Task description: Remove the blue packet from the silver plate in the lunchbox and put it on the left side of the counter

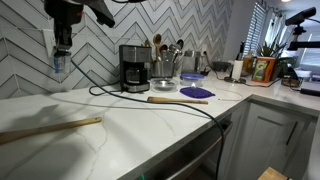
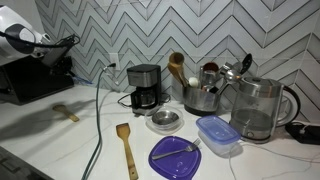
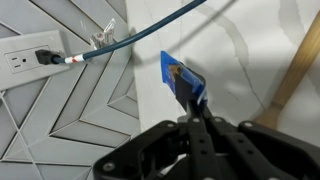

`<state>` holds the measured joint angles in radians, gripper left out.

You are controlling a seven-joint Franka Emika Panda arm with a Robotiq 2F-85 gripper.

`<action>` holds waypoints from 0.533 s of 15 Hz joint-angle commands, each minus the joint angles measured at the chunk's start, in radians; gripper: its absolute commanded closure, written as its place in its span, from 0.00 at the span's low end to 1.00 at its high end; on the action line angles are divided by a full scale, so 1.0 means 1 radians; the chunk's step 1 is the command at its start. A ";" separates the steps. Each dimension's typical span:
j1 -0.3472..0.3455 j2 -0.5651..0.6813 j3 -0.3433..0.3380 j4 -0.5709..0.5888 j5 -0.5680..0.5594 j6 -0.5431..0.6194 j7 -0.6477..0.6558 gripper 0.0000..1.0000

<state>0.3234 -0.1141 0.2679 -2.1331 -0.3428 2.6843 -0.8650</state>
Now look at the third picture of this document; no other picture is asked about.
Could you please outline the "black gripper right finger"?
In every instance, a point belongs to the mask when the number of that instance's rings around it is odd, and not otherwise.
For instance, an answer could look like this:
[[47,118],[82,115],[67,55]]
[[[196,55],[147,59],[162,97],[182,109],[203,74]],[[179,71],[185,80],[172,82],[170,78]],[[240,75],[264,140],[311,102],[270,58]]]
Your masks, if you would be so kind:
[[276,169],[261,151],[221,117],[214,117],[205,103],[200,104],[201,116],[205,121],[214,148],[226,156],[218,160],[224,163],[222,175],[227,180],[269,180],[277,177]]

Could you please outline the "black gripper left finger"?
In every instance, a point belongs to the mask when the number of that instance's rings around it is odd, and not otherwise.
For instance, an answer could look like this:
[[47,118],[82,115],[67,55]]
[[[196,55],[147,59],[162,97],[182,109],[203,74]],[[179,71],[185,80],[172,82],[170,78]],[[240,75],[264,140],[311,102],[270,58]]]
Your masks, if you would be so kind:
[[207,132],[192,85],[180,75],[175,76],[176,99],[187,113],[187,132],[192,161],[193,178],[196,180],[218,180],[220,172],[210,134]]

